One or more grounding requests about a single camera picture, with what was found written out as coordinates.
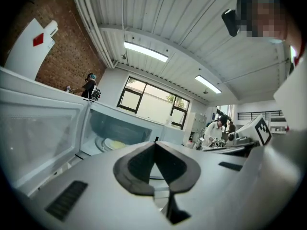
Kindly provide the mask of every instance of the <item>corrugated metal ceiling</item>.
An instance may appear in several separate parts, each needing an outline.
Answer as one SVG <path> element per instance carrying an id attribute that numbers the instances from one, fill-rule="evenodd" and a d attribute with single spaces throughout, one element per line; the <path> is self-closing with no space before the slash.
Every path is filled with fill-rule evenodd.
<path id="1" fill-rule="evenodd" d="M 112 59 L 174 83 L 203 100 L 216 102 L 233 93 L 229 102 L 234 103 L 235 96 L 240 99 L 247 93 L 276 90 L 282 82 L 277 63 L 284 58 L 278 56 L 275 45 L 246 38 L 243 33 L 234 38 L 228 34 L 221 14 L 228 8 L 234 8 L 236 0 L 90 1 L 98 25 L 121 27 L 123 18 L 125 28 L 139 29 L 168 39 L 205 62 L 205 67 L 220 81 L 208 75 L 206 69 L 200 67 L 194 59 L 178 53 L 167 44 L 157 43 L 135 33 L 101 29 Z M 169 56 L 169 59 L 164 63 L 125 50 L 124 40 L 156 50 Z M 220 84 L 244 74 L 248 75 Z M 222 94 L 217 95 L 208 88 L 209 93 L 203 94 L 206 87 L 194 79 L 197 75 L 202 75 L 220 88 Z"/>

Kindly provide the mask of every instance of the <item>brick wall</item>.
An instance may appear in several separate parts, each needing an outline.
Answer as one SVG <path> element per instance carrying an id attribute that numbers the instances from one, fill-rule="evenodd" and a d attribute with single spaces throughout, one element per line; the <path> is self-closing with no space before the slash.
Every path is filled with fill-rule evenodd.
<path id="1" fill-rule="evenodd" d="M 106 67 L 83 26 L 74 0 L 28 0 L 1 42 L 0 65 L 4 66 L 9 50 L 33 18 L 42 27 L 55 20 L 59 28 L 52 37 L 55 45 L 39 69 L 36 81 L 61 90 L 67 85 L 81 87 L 90 72 L 100 81 Z"/>

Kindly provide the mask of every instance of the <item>metal railing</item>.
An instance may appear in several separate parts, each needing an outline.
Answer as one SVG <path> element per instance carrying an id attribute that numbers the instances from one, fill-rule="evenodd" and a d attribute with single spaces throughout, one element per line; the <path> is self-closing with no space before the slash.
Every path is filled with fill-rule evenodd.
<path id="1" fill-rule="evenodd" d="M 267 111 L 267 112 L 250 112 L 250 113 L 238 113 L 238 120 L 253 120 L 258 117 L 260 114 L 264 117 L 265 120 L 269 120 L 269 117 L 274 116 L 283 116 L 283 112 L 279 111 Z"/>

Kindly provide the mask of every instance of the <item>window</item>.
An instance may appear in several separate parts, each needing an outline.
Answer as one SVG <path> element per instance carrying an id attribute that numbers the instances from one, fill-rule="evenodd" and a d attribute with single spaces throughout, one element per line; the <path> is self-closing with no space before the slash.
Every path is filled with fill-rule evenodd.
<path id="1" fill-rule="evenodd" d="M 217 106 L 216 108 L 217 108 L 217 113 L 219 114 L 219 115 L 221 115 L 220 114 L 220 112 L 222 112 L 224 115 L 227 115 L 228 117 L 231 117 L 231 115 L 232 115 L 232 109 L 233 109 L 233 107 L 232 107 L 233 105 L 222 105 L 222 106 Z"/>
<path id="2" fill-rule="evenodd" d="M 183 129 L 189 101 L 148 83 L 129 78 L 118 107 L 163 124 L 171 115 L 172 126 Z"/>

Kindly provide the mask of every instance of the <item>black vent slot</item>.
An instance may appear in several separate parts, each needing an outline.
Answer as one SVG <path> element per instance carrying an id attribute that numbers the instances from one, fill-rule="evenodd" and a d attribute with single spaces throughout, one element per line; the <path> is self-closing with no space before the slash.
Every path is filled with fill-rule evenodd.
<path id="1" fill-rule="evenodd" d="M 46 211 L 60 221 L 64 221 L 88 184 L 72 182 L 47 208 Z"/>
<path id="2" fill-rule="evenodd" d="M 219 165 L 234 170 L 234 171 L 240 171 L 242 169 L 242 165 L 234 164 L 234 163 L 227 163 L 227 162 L 220 162 Z"/>

